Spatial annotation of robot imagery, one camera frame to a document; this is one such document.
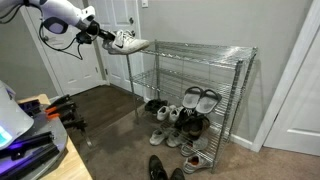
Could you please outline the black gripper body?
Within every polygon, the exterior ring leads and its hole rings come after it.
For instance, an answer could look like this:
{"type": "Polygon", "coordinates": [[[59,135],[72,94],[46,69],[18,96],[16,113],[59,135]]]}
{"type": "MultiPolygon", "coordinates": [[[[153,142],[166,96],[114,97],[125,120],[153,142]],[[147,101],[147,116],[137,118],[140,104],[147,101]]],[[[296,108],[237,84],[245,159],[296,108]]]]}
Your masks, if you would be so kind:
{"type": "Polygon", "coordinates": [[[80,44],[91,44],[93,36],[97,36],[100,31],[100,25],[92,21],[86,30],[81,30],[76,34],[76,41],[80,44]]]}

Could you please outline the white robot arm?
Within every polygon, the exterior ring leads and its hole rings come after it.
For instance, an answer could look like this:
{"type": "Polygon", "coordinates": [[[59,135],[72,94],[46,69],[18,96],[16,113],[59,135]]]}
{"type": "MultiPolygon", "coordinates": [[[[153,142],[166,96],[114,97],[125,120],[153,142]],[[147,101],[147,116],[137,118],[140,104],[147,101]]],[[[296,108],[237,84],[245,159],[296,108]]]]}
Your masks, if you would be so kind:
{"type": "MultiPolygon", "coordinates": [[[[54,34],[63,34],[69,26],[81,32],[97,35],[103,40],[113,40],[115,34],[101,30],[94,21],[93,6],[80,9],[68,0],[0,0],[0,9],[30,6],[40,10],[43,26],[54,34]]],[[[18,137],[27,132],[34,124],[14,99],[15,92],[0,81],[0,149],[11,145],[18,137]]]]}

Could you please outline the round grey robot base plate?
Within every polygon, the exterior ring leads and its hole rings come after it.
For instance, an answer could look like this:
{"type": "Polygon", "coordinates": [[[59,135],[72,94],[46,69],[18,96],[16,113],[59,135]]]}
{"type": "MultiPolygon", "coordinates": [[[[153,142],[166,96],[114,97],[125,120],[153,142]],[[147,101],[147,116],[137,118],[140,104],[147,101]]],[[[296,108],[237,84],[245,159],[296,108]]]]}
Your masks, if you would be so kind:
{"type": "Polygon", "coordinates": [[[67,132],[60,119],[49,120],[42,107],[29,117],[31,128],[1,151],[0,180],[37,180],[64,154],[67,132]]]}

